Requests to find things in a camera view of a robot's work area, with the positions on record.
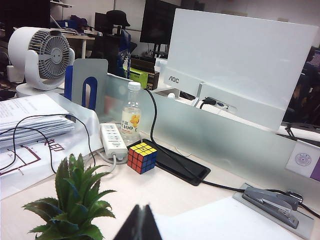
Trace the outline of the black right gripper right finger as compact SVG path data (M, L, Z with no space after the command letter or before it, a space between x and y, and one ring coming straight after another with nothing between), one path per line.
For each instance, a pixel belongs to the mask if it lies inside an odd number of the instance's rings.
M156 224L154 215L149 205L146 205L144 215L144 239L145 240L162 240L160 231Z

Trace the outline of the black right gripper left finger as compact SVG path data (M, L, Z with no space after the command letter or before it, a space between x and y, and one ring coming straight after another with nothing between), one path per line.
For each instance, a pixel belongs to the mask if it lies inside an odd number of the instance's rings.
M143 211L136 204L113 238L114 240L142 240Z

